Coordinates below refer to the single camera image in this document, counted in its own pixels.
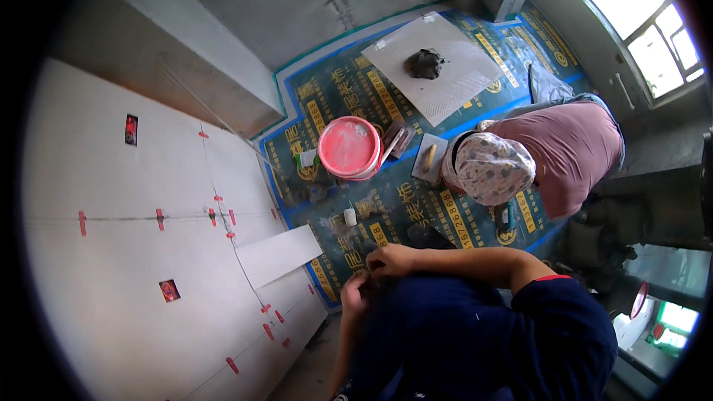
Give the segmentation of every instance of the pink bucket lid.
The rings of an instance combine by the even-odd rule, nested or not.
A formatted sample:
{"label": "pink bucket lid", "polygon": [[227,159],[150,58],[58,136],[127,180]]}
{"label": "pink bucket lid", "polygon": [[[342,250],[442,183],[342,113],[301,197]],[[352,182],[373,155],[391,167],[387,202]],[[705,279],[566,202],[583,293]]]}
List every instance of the pink bucket lid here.
{"label": "pink bucket lid", "polygon": [[317,153],[325,168],[337,176],[355,176],[371,168],[380,149],[379,133],[367,120],[341,117],[319,136]]}

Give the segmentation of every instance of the dark blue shirt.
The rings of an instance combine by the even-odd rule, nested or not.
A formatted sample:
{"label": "dark blue shirt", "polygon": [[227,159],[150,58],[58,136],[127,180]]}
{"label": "dark blue shirt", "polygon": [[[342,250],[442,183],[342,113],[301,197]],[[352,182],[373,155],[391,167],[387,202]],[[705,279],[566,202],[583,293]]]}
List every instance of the dark blue shirt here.
{"label": "dark blue shirt", "polygon": [[400,280],[364,320],[334,399],[598,400],[614,328],[577,281],[553,277],[522,288],[512,308],[482,283]]}

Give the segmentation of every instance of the protective floor covering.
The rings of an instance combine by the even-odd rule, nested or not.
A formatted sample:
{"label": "protective floor covering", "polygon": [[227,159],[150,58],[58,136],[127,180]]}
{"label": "protective floor covering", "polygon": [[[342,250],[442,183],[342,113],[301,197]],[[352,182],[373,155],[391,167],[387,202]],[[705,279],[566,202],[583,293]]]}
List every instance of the protective floor covering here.
{"label": "protective floor covering", "polygon": [[[496,231],[488,208],[445,187],[429,189],[411,176],[424,131],[452,140],[480,120],[497,119],[506,111],[530,103],[527,65],[534,62],[574,88],[592,92],[584,70],[559,35],[531,3],[518,15],[521,22],[494,26],[455,10],[441,13],[494,59],[504,75],[466,102],[437,127],[432,127],[404,96],[376,69],[361,50],[400,25],[335,50],[285,80],[297,118],[260,142],[286,179],[268,170],[270,185],[290,228],[310,224],[324,254],[308,264],[317,290],[327,306],[339,305],[339,290],[366,263],[361,242],[408,244],[406,229],[414,223],[431,224],[459,248],[510,245],[527,251],[551,244],[561,225],[544,214],[536,192],[517,197],[518,226],[509,235]],[[322,166],[297,170],[295,153],[316,147],[326,124],[344,115],[370,121],[380,134],[394,119],[403,118],[417,135],[398,161],[387,160],[379,173],[365,182],[339,188]],[[311,202],[305,192],[316,184],[327,187],[324,199]],[[344,226],[343,211],[357,210],[359,225]]]}

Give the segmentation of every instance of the pink shirt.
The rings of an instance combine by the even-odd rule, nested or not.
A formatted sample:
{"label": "pink shirt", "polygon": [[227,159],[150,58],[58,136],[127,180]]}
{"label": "pink shirt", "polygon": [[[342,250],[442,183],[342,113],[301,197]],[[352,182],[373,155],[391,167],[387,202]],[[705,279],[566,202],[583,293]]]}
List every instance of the pink shirt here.
{"label": "pink shirt", "polygon": [[619,162],[622,139],[601,105],[572,102],[498,121],[487,131],[521,142],[542,159],[535,180],[550,219],[571,216]]}

